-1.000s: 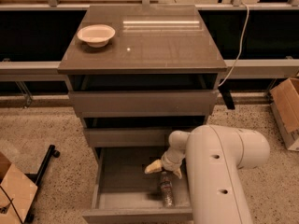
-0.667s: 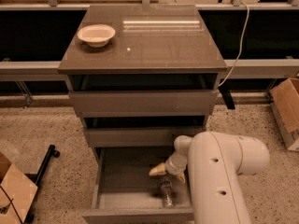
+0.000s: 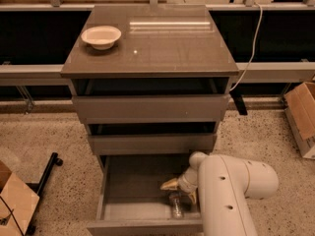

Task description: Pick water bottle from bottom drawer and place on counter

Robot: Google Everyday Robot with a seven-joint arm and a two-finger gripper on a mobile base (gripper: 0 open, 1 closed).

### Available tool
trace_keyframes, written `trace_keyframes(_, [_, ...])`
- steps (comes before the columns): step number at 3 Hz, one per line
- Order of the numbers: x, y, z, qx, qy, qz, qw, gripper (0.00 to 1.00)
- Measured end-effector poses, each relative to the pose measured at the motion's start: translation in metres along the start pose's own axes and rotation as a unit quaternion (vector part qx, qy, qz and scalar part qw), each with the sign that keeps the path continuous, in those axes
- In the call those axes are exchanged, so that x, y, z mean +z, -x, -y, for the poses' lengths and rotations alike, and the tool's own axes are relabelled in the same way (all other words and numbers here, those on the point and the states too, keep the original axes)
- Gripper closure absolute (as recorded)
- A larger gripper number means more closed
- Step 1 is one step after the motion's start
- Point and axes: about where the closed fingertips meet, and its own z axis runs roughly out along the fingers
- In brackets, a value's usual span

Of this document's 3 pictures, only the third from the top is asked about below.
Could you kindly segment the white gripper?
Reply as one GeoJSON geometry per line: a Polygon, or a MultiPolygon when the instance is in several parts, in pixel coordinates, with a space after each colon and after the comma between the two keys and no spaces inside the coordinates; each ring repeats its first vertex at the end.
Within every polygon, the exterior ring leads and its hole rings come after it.
{"type": "Polygon", "coordinates": [[[197,203],[197,188],[198,188],[198,174],[197,171],[189,167],[184,173],[182,173],[178,179],[172,178],[161,184],[160,188],[163,191],[177,191],[180,190],[188,195],[188,198],[193,205],[197,203]]]}

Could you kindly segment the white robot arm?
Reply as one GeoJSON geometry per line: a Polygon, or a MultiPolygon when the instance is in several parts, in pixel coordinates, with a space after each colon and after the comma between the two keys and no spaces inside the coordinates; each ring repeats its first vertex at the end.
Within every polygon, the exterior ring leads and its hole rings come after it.
{"type": "Polygon", "coordinates": [[[247,201],[274,195],[279,177],[265,162],[195,151],[189,167],[160,187],[199,205],[204,236],[258,236],[247,201]]]}

